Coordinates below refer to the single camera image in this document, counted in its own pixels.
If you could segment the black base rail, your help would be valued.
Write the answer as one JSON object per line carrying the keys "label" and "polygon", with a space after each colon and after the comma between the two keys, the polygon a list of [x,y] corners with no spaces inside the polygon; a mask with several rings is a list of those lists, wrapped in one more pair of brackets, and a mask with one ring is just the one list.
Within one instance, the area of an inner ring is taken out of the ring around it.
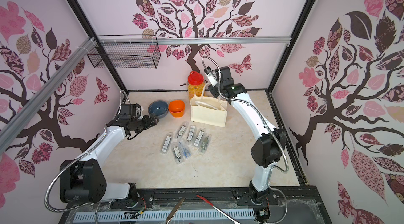
{"label": "black base rail", "polygon": [[[241,224],[330,224],[331,218],[315,186],[275,187],[275,194],[260,204],[252,202],[247,187],[140,189],[138,202],[123,200],[93,203],[62,214],[61,224],[72,224],[77,212],[169,210],[186,198],[179,210],[213,209],[199,199],[201,195],[217,208],[252,209],[255,220],[242,220]],[[193,221],[186,224],[233,224],[232,221]]]}

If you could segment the clear compass case barcode label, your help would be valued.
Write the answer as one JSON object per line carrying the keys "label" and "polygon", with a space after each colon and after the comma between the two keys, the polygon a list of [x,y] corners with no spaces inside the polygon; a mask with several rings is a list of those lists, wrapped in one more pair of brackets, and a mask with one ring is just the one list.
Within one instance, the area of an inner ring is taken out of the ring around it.
{"label": "clear compass case barcode label", "polygon": [[196,125],[191,125],[189,128],[189,132],[186,138],[186,143],[191,144],[195,138],[195,133],[197,131],[197,126]]}

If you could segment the diagonal aluminium rail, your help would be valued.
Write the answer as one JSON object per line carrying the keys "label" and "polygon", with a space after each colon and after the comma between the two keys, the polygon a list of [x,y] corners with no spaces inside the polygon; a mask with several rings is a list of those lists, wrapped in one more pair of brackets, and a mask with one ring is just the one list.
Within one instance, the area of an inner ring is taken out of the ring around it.
{"label": "diagonal aluminium rail", "polygon": [[97,43],[93,37],[86,39],[61,68],[42,86],[42,88],[23,106],[22,110],[1,131],[1,153],[18,136],[50,96],[56,91],[73,68],[93,49]]}

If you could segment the horizontal aluminium rail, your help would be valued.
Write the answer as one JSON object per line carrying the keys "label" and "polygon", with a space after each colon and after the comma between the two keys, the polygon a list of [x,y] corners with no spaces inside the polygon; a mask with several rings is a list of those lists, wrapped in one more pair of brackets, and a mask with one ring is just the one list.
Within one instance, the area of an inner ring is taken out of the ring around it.
{"label": "horizontal aluminium rail", "polygon": [[221,38],[99,38],[101,43],[154,43],[158,45],[199,45],[199,44],[289,44],[291,37],[221,37]]}

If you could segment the orange plastic cup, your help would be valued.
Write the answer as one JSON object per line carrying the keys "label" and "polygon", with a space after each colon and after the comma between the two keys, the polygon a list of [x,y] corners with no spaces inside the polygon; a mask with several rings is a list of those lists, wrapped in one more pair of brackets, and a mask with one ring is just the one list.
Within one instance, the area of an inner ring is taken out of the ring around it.
{"label": "orange plastic cup", "polygon": [[169,103],[168,109],[174,118],[183,117],[185,113],[185,103],[181,100],[172,101]]}

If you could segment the red-tipped metal rod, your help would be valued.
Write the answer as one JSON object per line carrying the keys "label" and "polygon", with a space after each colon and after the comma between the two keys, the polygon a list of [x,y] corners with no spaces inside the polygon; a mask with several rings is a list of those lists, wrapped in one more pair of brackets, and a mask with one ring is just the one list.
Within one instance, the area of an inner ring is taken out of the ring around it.
{"label": "red-tipped metal rod", "polygon": [[236,221],[233,217],[225,213],[224,211],[220,210],[217,208],[213,203],[211,203],[208,199],[201,195],[196,195],[199,199],[203,200],[205,203],[209,204],[213,209],[215,209],[217,212],[219,212],[221,215],[225,216],[227,219],[232,221],[234,224],[240,224],[240,222]]}

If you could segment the clear compass case green parts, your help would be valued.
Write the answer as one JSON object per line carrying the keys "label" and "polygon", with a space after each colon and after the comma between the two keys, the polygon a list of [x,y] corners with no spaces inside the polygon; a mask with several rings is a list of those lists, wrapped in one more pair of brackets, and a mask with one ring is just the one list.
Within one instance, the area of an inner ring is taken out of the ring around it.
{"label": "clear compass case green parts", "polygon": [[198,149],[199,154],[204,155],[206,153],[210,141],[211,141],[210,134],[207,134],[203,137],[202,141],[200,142],[199,149]]}

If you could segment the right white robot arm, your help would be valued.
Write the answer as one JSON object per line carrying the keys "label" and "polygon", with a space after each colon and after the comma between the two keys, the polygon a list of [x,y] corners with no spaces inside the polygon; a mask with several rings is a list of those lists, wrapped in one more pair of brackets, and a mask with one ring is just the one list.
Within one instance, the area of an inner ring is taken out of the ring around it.
{"label": "right white robot arm", "polygon": [[219,96],[240,113],[256,139],[250,153],[257,167],[250,181],[249,193],[252,202],[260,204],[275,194],[270,186],[273,170],[289,172],[285,153],[286,132],[265,118],[242,84],[234,83],[229,67],[218,68],[216,79],[214,88]]}

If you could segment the grey metal rod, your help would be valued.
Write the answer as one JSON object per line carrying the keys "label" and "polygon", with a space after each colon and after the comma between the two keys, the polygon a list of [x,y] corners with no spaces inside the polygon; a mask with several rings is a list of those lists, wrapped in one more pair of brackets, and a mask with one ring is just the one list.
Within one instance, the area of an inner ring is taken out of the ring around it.
{"label": "grey metal rod", "polygon": [[185,201],[185,197],[182,198],[177,204],[176,206],[171,210],[171,212],[168,214],[168,216],[166,217],[166,221],[165,224],[169,224],[171,222],[171,220],[173,219],[173,217],[175,216],[175,214],[177,213],[177,211],[179,210],[179,208],[181,207],[181,205],[183,204],[183,202]]}

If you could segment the blue-grey ceramic bowl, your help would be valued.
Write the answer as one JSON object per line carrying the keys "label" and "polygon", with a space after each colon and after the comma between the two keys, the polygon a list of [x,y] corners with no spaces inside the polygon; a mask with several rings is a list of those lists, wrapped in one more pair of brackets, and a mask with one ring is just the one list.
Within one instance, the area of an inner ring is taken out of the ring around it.
{"label": "blue-grey ceramic bowl", "polygon": [[169,105],[167,102],[159,100],[151,103],[148,107],[148,113],[153,114],[155,117],[161,119],[168,114]]}

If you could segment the clear compass case blue compass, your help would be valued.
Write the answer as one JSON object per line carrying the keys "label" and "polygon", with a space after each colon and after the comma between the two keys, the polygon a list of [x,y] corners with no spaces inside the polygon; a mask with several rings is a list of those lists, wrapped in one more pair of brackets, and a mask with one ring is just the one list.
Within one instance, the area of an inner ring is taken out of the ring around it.
{"label": "clear compass case blue compass", "polygon": [[191,158],[192,153],[191,153],[189,147],[187,146],[187,144],[186,144],[183,140],[180,140],[180,141],[178,142],[178,145],[179,145],[179,147],[180,147],[180,150],[181,150],[181,152],[182,152],[184,158],[185,158],[185,159]]}

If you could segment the clear compass case white label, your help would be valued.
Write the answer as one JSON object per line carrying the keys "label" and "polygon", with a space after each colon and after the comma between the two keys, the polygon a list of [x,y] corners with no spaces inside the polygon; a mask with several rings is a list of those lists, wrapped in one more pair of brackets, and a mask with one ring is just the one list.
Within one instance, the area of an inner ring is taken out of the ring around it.
{"label": "clear compass case white label", "polygon": [[197,133],[197,135],[196,135],[196,138],[195,138],[195,141],[193,142],[193,146],[194,147],[198,147],[199,146],[199,143],[201,142],[201,140],[203,139],[203,137],[204,137],[204,134],[205,134],[205,129],[204,128],[201,128],[199,131],[198,131],[198,133]]}

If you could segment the red-lidded jar of corn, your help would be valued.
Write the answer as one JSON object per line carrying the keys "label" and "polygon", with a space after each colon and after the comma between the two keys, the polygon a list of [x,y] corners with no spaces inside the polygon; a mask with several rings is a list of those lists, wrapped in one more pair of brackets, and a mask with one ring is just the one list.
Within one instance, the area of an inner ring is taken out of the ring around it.
{"label": "red-lidded jar of corn", "polygon": [[205,87],[205,79],[202,74],[192,71],[187,78],[188,97],[192,99],[194,96],[201,96]]}

